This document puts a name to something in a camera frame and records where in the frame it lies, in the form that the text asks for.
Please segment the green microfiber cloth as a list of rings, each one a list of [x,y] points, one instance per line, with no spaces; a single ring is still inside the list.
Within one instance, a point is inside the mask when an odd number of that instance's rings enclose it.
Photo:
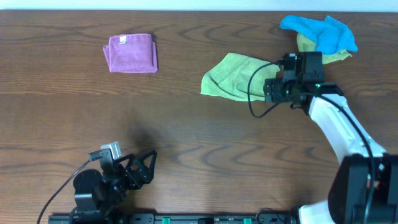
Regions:
[[[269,62],[236,53],[225,58],[201,81],[201,94],[234,101],[262,101],[264,80],[275,78],[280,68]]]

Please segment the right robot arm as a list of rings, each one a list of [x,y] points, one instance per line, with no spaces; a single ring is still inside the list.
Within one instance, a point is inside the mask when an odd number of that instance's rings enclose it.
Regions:
[[[337,84],[267,79],[264,94],[304,110],[339,162],[328,198],[301,206],[298,223],[397,223],[397,156],[366,132]]]

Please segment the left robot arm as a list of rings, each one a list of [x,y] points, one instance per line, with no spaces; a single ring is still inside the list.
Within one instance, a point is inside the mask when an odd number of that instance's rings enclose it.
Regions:
[[[99,160],[102,172],[85,170],[73,180],[76,207],[70,213],[70,223],[120,223],[123,215],[118,205],[130,190],[139,190],[154,178],[157,152],[140,158],[128,154],[115,159],[110,149],[89,154],[89,161]]]

